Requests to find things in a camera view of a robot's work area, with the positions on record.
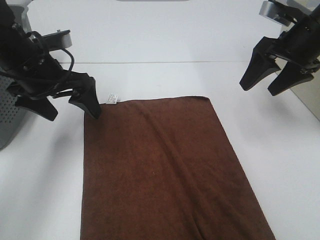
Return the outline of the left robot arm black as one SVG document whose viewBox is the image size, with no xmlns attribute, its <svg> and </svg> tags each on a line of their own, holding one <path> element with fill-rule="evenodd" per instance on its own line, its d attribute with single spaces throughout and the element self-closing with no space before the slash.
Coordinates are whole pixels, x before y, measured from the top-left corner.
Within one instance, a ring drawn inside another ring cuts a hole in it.
<svg viewBox="0 0 320 240">
<path fill-rule="evenodd" d="M 49 121 L 58 115 L 49 101 L 69 97 L 68 102 L 98 119 L 101 107 L 96 81 L 87 73 L 74 72 L 74 56 L 64 41 L 69 30 L 41 35 L 25 31 L 5 0 L 0 2 L 1 76 L 13 82 L 7 92 L 16 98 L 15 106 Z"/>
</svg>

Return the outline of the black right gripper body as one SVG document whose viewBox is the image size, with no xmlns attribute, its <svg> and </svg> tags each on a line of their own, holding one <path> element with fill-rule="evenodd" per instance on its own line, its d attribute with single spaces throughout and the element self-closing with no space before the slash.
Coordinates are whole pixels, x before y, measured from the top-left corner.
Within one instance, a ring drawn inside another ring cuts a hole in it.
<svg viewBox="0 0 320 240">
<path fill-rule="evenodd" d="M 320 20 L 305 15 L 278 38 L 263 37 L 259 42 L 259 73 L 272 74 L 280 68 L 275 59 L 286 60 L 302 74 L 320 69 Z"/>
</svg>

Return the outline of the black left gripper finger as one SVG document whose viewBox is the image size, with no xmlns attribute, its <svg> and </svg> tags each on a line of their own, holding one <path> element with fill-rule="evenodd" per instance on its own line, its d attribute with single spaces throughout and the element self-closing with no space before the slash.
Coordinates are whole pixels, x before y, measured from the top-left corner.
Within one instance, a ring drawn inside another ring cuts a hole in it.
<svg viewBox="0 0 320 240">
<path fill-rule="evenodd" d="M 20 96 L 15 102 L 15 107 L 33 112 L 49 121 L 54 121 L 58 115 L 57 109 L 47 98 L 33 100 Z"/>
<path fill-rule="evenodd" d="M 96 81 L 93 77 L 83 76 L 77 87 L 73 87 L 73 94 L 68 102 L 86 112 L 94 119 L 101 115 L 101 107 L 96 93 Z"/>
</svg>

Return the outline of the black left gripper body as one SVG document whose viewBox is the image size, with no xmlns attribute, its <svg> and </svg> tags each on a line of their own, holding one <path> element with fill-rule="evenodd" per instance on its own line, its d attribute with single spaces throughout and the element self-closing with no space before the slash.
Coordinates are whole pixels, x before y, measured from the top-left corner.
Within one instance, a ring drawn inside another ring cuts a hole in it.
<svg viewBox="0 0 320 240">
<path fill-rule="evenodd" d="M 50 53 L 37 31 L 25 32 L 16 22 L 0 26 L 0 67 L 15 79 L 23 95 L 34 100 L 60 97 L 62 91 L 77 87 L 82 77 L 89 77 L 74 72 L 72 66 L 63 69 Z"/>
</svg>

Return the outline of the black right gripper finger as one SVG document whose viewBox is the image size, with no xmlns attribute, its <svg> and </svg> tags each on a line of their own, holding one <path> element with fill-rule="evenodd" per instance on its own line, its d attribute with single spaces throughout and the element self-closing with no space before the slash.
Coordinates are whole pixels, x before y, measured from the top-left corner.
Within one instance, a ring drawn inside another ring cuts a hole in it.
<svg viewBox="0 0 320 240">
<path fill-rule="evenodd" d="M 264 36 L 253 48 L 249 65 L 239 82 L 243 90 L 250 90 L 265 77 L 280 70 L 276 57 L 270 57 L 275 40 Z"/>
<path fill-rule="evenodd" d="M 306 72 L 300 66 L 287 62 L 280 74 L 268 86 L 272 96 L 276 96 L 296 85 L 309 82 L 314 79 L 311 73 Z"/>
</svg>

